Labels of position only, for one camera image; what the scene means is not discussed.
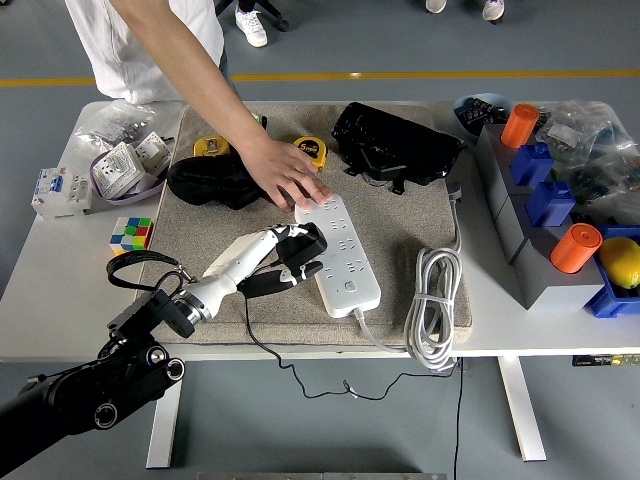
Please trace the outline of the person's hand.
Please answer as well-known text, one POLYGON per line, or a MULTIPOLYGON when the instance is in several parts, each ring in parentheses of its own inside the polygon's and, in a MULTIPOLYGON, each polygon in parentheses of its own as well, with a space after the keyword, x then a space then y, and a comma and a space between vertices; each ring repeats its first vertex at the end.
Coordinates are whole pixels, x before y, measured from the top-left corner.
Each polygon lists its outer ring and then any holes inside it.
POLYGON ((309 210, 309 199, 324 204, 332 198, 311 158, 293 144, 266 137, 237 150, 250 176, 281 210, 309 210))

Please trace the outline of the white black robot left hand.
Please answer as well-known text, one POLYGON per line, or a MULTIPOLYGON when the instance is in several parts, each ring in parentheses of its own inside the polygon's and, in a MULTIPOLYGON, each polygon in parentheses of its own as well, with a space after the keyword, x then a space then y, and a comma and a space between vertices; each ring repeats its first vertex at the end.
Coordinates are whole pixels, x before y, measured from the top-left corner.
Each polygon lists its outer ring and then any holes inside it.
POLYGON ((326 249, 327 240, 312 222, 243 235, 214 260, 200 281, 187 285, 175 303, 192 323, 209 321, 227 295, 270 295, 312 277, 322 269, 316 257, 326 249))

